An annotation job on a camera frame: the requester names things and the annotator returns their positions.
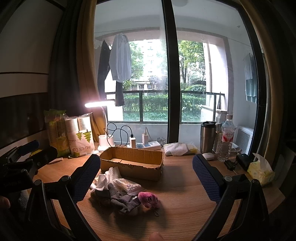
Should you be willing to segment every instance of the plastic water bottle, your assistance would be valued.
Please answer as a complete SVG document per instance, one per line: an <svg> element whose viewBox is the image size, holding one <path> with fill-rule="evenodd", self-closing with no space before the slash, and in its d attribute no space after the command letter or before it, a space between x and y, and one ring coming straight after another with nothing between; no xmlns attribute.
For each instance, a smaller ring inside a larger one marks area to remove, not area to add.
<svg viewBox="0 0 296 241"><path fill-rule="evenodd" d="M229 158L235 126L232 122L232 115L226 115L226 121L221 127L222 137L219 146L218 160L225 161Z"/></svg>

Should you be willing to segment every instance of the gray glove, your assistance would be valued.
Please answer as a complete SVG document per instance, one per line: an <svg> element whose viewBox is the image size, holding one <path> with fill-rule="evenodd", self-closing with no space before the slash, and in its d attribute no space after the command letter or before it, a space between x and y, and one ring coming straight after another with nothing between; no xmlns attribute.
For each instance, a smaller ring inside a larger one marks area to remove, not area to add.
<svg viewBox="0 0 296 241"><path fill-rule="evenodd" d="M108 189L112 205L116 207L121 213L129 214L134 208L141 205L141 202L137 196L128 194L120 196L112 183L108 184Z"/></svg>

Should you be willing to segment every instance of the yellow tissue package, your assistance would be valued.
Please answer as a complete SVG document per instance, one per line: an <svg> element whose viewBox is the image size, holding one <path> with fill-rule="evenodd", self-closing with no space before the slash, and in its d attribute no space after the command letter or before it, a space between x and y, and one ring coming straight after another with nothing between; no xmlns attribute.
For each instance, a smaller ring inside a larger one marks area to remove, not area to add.
<svg viewBox="0 0 296 241"><path fill-rule="evenodd" d="M250 163L248 173L252 178L258 179L261 186L264 186L274 179L275 173L264 157L259 154L253 154L258 158L258 161Z"/></svg>

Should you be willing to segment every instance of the cardboard box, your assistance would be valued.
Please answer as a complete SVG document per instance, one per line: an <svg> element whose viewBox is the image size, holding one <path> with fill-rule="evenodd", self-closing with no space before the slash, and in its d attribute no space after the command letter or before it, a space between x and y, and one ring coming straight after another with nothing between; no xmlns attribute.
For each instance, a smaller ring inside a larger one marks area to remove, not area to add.
<svg viewBox="0 0 296 241"><path fill-rule="evenodd" d="M100 154L101 170L118 167L127 177L158 181L163 169L163 152L126 147L109 147Z"/></svg>

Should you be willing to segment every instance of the white shirt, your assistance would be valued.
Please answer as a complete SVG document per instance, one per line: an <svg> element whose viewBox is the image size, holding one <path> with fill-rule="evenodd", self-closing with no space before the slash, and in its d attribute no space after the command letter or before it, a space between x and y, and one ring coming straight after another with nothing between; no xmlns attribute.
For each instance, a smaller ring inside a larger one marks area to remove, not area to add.
<svg viewBox="0 0 296 241"><path fill-rule="evenodd" d="M131 49L128 38L122 33L114 38L109 65L113 80L122 83L131 78Z"/></svg>

